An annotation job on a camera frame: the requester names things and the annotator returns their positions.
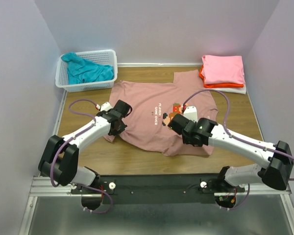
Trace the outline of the dusty pink graphic t-shirt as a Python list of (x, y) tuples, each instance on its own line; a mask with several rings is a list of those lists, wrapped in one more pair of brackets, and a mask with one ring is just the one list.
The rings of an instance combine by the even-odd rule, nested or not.
[(182, 137), (168, 127), (182, 106), (196, 106), (198, 118), (215, 120), (218, 109), (210, 92), (202, 92), (192, 99), (193, 93), (204, 88), (198, 70), (175, 72), (171, 83), (138, 83), (120, 81), (111, 90), (109, 102), (118, 100), (132, 107), (131, 114), (123, 119), (126, 129), (120, 138), (140, 149), (161, 152), (165, 156), (210, 156), (212, 146), (186, 145)]

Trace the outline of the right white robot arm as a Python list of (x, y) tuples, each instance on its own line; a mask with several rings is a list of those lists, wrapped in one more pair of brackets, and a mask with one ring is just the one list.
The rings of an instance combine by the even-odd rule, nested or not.
[(263, 183), (275, 190), (286, 190), (294, 166), (290, 146), (258, 141), (235, 132), (226, 131), (221, 124), (200, 118), (197, 122), (177, 114), (169, 128), (181, 135), (184, 144), (202, 147), (210, 145), (227, 149), (253, 161), (242, 167), (226, 166), (216, 179), (222, 192), (242, 184)]

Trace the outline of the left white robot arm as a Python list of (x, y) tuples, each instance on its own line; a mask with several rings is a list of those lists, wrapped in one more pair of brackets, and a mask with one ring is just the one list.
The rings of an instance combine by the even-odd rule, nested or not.
[(46, 144), (41, 160), (38, 165), (40, 173), (50, 178), (54, 187), (68, 184), (82, 185), (87, 193), (98, 190), (98, 174), (87, 168), (79, 167), (78, 159), (90, 144), (104, 136), (118, 136), (127, 125), (123, 119), (132, 112), (132, 107), (122, 100), (118, 100), (114, 106), (109, 102), (98, 105), (88, 99), (81, 99), (92, 103), (98, 110), (97, 114), (78, 112), (72, 106), (79, 102), (74, 101), (69, 105), (71, 113), (88, 116), (90, 122), (76, 131), (59, 137), (51, 136)]

